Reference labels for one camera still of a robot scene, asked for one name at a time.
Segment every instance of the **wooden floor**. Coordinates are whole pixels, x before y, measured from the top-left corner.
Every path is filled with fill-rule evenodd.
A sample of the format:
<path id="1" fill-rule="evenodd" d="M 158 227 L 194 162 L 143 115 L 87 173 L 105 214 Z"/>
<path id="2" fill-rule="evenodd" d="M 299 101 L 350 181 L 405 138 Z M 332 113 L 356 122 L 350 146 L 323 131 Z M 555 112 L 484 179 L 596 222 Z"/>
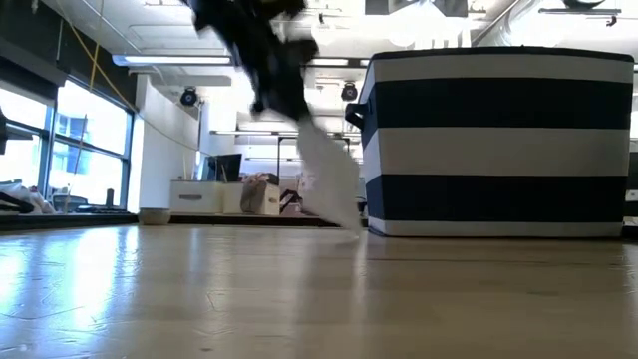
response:
<path id="1" fill-rule="evenodd" d="M 0 236 L 0 358 L 636 358 L 638 248 L 337 229 Z"/>

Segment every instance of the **ceiling light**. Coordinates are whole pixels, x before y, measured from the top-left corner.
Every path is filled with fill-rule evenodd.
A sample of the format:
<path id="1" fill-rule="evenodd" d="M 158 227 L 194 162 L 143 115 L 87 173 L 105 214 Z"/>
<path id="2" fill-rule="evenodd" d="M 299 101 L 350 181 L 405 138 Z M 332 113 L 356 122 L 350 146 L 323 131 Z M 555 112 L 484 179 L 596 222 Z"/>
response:
<path id="1" fill-rule="evenodd" d="M 114 55 L 113 62 L 119 66 L 230 65 L 230 57 Z"/>
<path id="2" fill-rule="evenodd" d="M 232 136 L 287 136 L 297 137 L 299 134 L 296 132 L 276 132 L 276 131 L 211 131 L 211 135 L 232 135 Z M 340 133 L 329 132 L 328 136 L 344 139 L 361 139 L 361 133 Z"/>
<path id="3" fill-rule="evenodd" d="M 348 66 L 346 59 L 313 59 L 310 65 L 314 66 Z"/>

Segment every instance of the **window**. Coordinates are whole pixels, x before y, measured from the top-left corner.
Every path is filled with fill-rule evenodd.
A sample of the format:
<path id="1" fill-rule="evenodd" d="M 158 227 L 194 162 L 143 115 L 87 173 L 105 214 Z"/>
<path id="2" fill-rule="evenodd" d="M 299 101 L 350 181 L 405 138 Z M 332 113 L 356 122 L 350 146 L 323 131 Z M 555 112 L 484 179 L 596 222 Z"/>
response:
<path id="1" fill-rule="evenodd" d="M 5 154 L 0 156 L 0 181 L 21 180 L 24 186 L 39 186 L 42 184 L 39 183 L 41 151 L 46 146 L 42 139 L 46 138 L 44 128 L 50 123 L 50 109 L 45 104 L 3 88 L 0 88 L 0 108 L 9 119 L 8 128 L 26 135 L 26 140 L 7 142 Z"/>
<path id="2" fill-rule="evenodd" d="M 49 193 L 67 188 L 89 204 L 104 205 L 112 189 L 114 205 L 126 205 L 131 124 L 126 110 L 67 81 L 58 91 Z"/>
<path id="3" fill-rule="evenodd" d="M 23 186 L 37 186 L 40 175 L 40 138 L 31 141 L 9 140 L 0 156 L 0 181 L 22 180 Z"/>
<path id="4" fill-rule="evenodd" d="M 67 81 L 58 91 L 58 119 L 55 131 L 74 140 L 123 155 L 129 114 L 109 101 Z"/>
<path id="5" fill-rule="evenodd" d="M 47 105 L 0 89 L 0 108 L 9 120 L 44 129 Z"/>
<path id="6" fill-rule="evenodd" d="M 104 205 L 107 201 L 107 190 L 115 192 L 114 205 L 120 205 L 122 190 L 122 160 L 99 154 L 86 149 L 55 142 L 49 187 L 53 192 L 64 187 L 69 188 L 71 195 L 86 198 L 89 204 Z"/>

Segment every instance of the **yellow cable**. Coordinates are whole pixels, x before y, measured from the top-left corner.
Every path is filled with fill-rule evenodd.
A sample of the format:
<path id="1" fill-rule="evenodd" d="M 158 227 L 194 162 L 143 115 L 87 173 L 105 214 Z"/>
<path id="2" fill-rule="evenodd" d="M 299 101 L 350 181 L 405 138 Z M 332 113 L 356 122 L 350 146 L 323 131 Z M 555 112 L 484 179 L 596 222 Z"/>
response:
<path id="1" fill-rule="evenodd" d="M 102 4 L 100 5 L 100 14 L 99 14 L 99 23 L 98 23 L 98 33 L 96 35 L 96 50 L 93 56 L 93 69 L 91 71 L 91 79 L 89 80 L 89 94 L 93 93 L 93 86 L 96 80 L 96 67 L 98 65 L 97 59 L 100 54 L 100 35 L 102 34 L 102 22 L 104 16 L 104 3 L 105 0 L 102 0 Z M 64 201 L 64 214 L 69 212 L 69 202 L 71 201 L 71 191 L 75 185 L 76 175 L 78 174 L 78 165 L 80 164 L 80 157 L 82 156 L 82 148 L 84 146 L 84 134 L 87 130 L 87 123 L 89 122 L 88 114 L 84 114 L 84 120 L 82 122 L 82 131 L 80 132 L 80 143 L 78 145 L 78 156 L 76 157 L 76 162 L 73 166 L 73 182 L 69 183 L 69 188 L 67 190 L 67 198 Z"/>

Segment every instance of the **wall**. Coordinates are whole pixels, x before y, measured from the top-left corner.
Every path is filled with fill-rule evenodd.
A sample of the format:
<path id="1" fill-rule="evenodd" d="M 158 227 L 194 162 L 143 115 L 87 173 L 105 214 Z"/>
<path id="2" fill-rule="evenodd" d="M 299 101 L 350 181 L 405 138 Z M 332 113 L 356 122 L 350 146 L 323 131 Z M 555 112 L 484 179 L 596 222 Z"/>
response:
<path id="1" fill-rule="evenodd" d="M 230 86 L 207 89 L 214 100 L 206 101 L 201 107 L 201 132 L 199 148 L 205 156 L 234 154 L 233 136 L 211 135 L 211 131 L 234 131 L 237 126 L 237 111 Z"/>
<path id="2" fill-rule="evenodd" d="M 138 196 L 138 207 L 168 208 L 170 181 L 190 178 L 197 149 L 198 120 L 191 117 L 151 85 L 148 76 L 138 79 L 136 105 L 143 126 L 134 130 L 134 153 L 141 161 L 132 161 L 129 197 Z M 136 147 L 142 139 L 142 148 Z"/>

